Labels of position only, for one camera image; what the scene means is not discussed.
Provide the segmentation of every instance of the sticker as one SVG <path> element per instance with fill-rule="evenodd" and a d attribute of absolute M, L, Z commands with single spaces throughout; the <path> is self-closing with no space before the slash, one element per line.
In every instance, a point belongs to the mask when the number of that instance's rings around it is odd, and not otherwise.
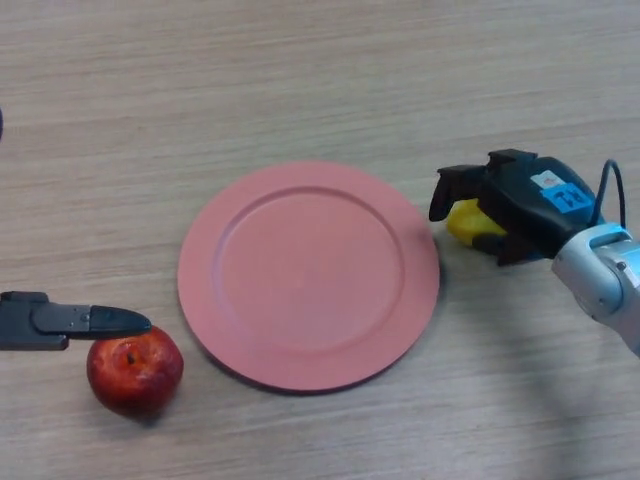
<path fill-rule="evenodd" d="M 534 175 L 531 177 L 531 180 L 540 188 L 553 188 L 565 184 L 565 182 L 551 170 L 545 170 L 539 175 Z"/>
<path fill-rule="evenodd" d="M 560 213 L 569 213 L 593 205 L 593 199 L 573 183 L 562 183 L 556 187 L 540 190 Z"/>

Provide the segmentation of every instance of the wooden table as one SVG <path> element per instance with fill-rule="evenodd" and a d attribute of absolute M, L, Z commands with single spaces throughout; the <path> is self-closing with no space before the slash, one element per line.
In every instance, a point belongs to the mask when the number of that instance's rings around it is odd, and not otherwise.
<path fill-rule="evenodd" d="M 497 269 L 434 225 L 436 318 L 358 389 L 261 393 L 198 351 L 175 272 L 199 209 L 256 168 L 338 160 L 425 214 L 436 169 L 516 147 L 640 221 L 637 0 L 5 0 L 2 290 L 116 304 L 185 357 L 154 428 L 100 407 L 89 345 L 0 354 L 6 480 L 633 480 L 640 363 L 548 262 Z M 614 188 L 605 204 L 617 215 Z"/>

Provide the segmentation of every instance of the pink plate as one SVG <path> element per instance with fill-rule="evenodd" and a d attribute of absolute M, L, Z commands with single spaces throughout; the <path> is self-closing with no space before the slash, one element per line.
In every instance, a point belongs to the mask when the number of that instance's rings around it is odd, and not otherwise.
<path fill-rule="evenodd" d="M 178 291 L 224 366 L 321 392 L 364 381 L 411 347 L 439 273 L 426 220 L 398 191 L 351 167 L 300 162 L 242 178 L 202 210 Z"/>

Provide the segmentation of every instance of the plate center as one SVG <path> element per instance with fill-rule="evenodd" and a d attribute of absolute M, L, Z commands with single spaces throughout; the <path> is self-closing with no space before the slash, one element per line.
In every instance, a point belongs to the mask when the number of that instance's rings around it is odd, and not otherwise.
<path fill-rule="evenodd" d="M 219 300 L 260 342 L 296 351 L 357 341 L 402 286 L 394 237 L 339 192 L 280 192 L 235 222 L 216 256 Z"/>

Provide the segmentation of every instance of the yellow sponge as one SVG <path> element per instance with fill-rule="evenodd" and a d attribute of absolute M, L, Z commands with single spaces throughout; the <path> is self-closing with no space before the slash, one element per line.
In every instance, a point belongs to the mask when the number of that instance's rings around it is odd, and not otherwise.
<path fill-rule="evenodd" d="M 471 247 L 473 238 L 481 233 L 506 235 L 498 224 L 478 208 L 478 199 L 455 203 L 447 218 L 447 230 L 464 245 Z"/>

